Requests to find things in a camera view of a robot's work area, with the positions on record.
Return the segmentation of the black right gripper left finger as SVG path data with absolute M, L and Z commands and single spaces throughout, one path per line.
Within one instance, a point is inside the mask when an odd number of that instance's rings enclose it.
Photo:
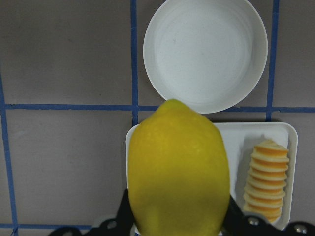
M 129 236 L 133 225 L 128 189 L 125 189 L 116 217 L 103 221 L 99 227 L 92 228 L 92 232 L 94 236 Z

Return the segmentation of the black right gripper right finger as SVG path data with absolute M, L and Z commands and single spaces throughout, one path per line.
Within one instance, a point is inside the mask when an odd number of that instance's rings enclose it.
M 243 212 L 231 196 L 222 229 L 230 236 L 266 236 L 270 231 L 262 215 Z

